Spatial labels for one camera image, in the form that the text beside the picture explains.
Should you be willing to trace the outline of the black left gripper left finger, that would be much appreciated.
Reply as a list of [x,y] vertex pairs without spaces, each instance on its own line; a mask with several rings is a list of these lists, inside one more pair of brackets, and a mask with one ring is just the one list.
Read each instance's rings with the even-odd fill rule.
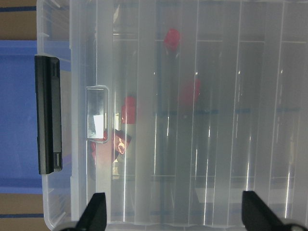
[[107,226],[105,193],[95,193],[81,215],[74,231],[104,231]]

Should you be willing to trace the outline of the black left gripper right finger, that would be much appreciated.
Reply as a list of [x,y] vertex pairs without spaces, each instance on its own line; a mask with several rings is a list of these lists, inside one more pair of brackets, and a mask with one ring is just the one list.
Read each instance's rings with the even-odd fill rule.
[[254,191],[242,193],[242,222],[247,231],[288,230]]

